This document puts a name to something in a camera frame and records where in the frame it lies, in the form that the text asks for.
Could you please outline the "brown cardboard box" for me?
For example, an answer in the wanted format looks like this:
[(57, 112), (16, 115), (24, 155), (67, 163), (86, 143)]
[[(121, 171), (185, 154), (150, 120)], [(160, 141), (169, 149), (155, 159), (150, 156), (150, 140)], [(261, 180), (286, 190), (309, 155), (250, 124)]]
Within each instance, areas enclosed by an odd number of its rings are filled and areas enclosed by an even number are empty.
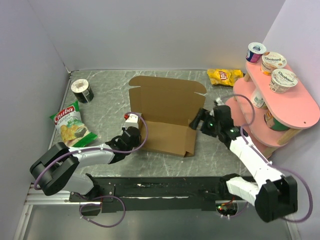
[(204, 107), (205, 86), (194, 80), (135, 76), (129, 83), (130, 110), (141, 114), (143, 150), (191, 157), (197, 132), (189, 127)]

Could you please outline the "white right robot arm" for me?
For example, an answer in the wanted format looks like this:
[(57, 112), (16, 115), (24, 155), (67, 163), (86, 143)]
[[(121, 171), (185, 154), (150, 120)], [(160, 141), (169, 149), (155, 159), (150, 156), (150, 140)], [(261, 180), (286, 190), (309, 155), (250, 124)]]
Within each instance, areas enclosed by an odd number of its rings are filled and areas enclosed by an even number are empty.
[(242, 198), (254, 206), (266, 223), (297, 212), (297, 181), (267, 164), (247, 132), (234, 125), (229, 106), (218, 105), (211, 111), (200, 108), (189, 127), (196, 130), (199, 124), (202, 124), (200, 131), (224, 143), (254, 179), (249, 182), (231, 174), (224, 177), (225, 183), (218, 187), (223, 199), (228, 200), (234, 195)]

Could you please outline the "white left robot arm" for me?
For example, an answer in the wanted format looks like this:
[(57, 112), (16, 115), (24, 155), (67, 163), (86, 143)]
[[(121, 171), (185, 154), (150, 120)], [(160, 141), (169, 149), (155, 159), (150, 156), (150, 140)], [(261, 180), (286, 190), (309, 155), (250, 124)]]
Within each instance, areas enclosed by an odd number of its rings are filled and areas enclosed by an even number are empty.
[(122, 134), (101, 145), (68, 147), (58, 142), (42, 155), (29, 171), (34, 177), (34, 189), (46, 196), (60, 191), (77, 192), (87, 201), (94, 201), (99, 188), (88, 174), (76, 174), (77, 169), (100, 164), (114, 164), (140, 147), (141, 133), (136, 127), (122, 129)]

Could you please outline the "yellow Lays chips bag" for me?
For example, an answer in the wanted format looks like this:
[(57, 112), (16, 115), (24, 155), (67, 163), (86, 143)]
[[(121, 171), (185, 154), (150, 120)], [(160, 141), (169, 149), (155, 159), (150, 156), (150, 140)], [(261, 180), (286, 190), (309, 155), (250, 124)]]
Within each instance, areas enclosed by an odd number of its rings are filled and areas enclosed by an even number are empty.
[(233, 87), (236, 81), (244, 77), (240, 69), (208, 69), (207, 75), (212, 85)]

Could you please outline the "white cup middle shelf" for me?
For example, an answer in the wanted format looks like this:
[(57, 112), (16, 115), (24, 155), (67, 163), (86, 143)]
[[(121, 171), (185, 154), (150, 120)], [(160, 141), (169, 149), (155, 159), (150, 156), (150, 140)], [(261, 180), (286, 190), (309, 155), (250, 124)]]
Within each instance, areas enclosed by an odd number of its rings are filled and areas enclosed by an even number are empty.
[(261, 92), (256, 88), (250, 97), (251, 103), (255, 108), (266, 110), (268, 107), (262, 97)]

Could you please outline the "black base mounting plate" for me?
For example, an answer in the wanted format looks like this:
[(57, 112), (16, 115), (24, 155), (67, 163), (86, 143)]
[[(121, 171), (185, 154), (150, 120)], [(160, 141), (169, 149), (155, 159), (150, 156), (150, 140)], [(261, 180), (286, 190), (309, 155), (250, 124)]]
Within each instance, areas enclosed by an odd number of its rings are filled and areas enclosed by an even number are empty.
[(219, 176), (94, 177), (86, 195), (72, 191), (71, 202), (97, 204), (102, 213), (117, 211), (215, 211), (217, 203), (241, 200)]

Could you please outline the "green Chuba chips bag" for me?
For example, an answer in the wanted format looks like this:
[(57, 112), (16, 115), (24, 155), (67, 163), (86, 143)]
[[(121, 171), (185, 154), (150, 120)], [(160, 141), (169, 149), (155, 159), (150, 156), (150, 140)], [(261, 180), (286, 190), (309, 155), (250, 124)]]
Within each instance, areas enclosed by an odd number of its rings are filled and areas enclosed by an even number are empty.
[(77, 100), (49, 118), (67, 147), (86, 147), (98, 138), (83, 123)]

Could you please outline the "black can white lid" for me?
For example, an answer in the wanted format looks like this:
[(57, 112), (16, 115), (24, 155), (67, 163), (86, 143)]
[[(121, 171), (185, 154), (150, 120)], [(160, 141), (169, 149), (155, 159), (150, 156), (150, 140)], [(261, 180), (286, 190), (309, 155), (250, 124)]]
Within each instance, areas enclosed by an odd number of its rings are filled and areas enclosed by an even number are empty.
[(83, 104), (90, 103), (94, 98), (92, 88), (86, 79), (77, 79), (71, 84), (71, 91)]

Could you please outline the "pink three-tier shelf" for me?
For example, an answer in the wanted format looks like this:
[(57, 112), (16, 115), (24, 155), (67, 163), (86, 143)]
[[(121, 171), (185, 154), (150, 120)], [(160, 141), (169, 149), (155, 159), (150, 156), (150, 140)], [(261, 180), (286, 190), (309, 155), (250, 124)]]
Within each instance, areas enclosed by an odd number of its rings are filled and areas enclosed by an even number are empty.
[[(301, 130), (314, 126), (320, 119), (320, 108), (301, 81), (285, 93), (271, 91), (271, 77), (263, 74), (260, 66), (260, 62), (245, 64), (246, 75), (238, 79), (233, 87), (237, 96), (228, 97), (226, 104), (231, 108), (236, 125), (254, 120), (245, 130), (259, 151), (269, 158), (275, 150), (287, 144)], [(260, 91), (267, 109), (251, 108), (243, 98), (250, 98), (256, 88)], [(264, 121), (264, 114), (268, 110), (280, 123), (289, 127), (289, 130), (275, 131), (268, 128)]]

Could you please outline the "green can lower shelf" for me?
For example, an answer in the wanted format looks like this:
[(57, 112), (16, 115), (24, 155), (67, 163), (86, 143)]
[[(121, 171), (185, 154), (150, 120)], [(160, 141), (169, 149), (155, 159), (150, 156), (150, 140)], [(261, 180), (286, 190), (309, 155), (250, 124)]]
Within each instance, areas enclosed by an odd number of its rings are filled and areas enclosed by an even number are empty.
[(263, 116), (264, 122), (266, 123), (267, 127), (277, 131), (277, 132), (282, 132), (282, 131), (287, 131), (290, 128), (288, 126), (285, 126), (284, 124), (280, 123), (268, 110), (267, 112), (264, 113)]

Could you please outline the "purple white yogurt cup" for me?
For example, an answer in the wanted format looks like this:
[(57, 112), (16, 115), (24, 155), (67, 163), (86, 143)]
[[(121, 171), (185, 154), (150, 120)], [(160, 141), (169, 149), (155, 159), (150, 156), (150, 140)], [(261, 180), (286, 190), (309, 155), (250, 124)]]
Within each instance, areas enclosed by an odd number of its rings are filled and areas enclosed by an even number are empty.
[(267, 51), (265, 45), (259, 42), (251, 42), (248, 45), (247, 54), (246, 54), (246, 61), (250, 64), (256, 64), (261, 56)]

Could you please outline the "Chobani yogurt cup front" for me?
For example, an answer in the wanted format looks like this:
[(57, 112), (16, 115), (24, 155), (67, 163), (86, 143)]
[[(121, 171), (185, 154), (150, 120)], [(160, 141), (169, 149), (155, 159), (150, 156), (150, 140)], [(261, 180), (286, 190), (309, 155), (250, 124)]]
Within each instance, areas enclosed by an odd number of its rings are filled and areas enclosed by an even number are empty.
[(271, 73), (269, 88), (276, 94), (283, 94), (298, 84), (298, 77), (290, 70), (275, 69)]

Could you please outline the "chobani yogurt cup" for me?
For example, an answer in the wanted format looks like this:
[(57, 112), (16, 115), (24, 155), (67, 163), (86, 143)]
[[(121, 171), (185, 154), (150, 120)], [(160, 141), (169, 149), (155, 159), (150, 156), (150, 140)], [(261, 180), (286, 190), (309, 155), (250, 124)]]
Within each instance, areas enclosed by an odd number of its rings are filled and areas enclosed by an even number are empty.
[(267, 76), (270, 76), (274, 70), (282, 69), (287, 65), (287, 59), (278, 52), (265, 52), (261, 59), (260, 71)]
[(275, 69), (271, 73), (269, 88), (276, 94), (283, 94), (298, 84), (298, 77), (290, 70)]

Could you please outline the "Chobani yogurt cup rear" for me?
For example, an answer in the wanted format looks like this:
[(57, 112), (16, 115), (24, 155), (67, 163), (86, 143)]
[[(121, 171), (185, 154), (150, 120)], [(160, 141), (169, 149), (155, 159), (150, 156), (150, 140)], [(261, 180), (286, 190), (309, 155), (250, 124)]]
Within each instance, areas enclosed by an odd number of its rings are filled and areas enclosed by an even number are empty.
[(282, 69), (287, 65), (287, 59), (278, 52), (265, 52), (261, 59), (260, 71), (267, 76), (270, 76), (274, 70)]

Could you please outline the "aluminium rail frame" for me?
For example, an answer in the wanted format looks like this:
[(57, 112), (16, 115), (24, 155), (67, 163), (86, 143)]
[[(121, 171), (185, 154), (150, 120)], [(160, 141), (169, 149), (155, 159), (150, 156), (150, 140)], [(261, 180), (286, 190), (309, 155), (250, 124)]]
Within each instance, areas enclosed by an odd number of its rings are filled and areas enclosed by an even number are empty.
[[(236, 160), (175, 158), (161, 156), (128, 160), (114, 166), (90, 167), (100, 177), (193, 177), (245, 173)], [(234, 218), (216, 212), (191, 210), (139, 210), (126, 214), (101, 213), (96, 224), (82, 220), (79, 204), (62, 191), (46, 196), (27, 194), (18, 225), (17, 240), (299, 240), (295, 223), (265, 223), (251, 206), (238, 202), (242, 213)]]

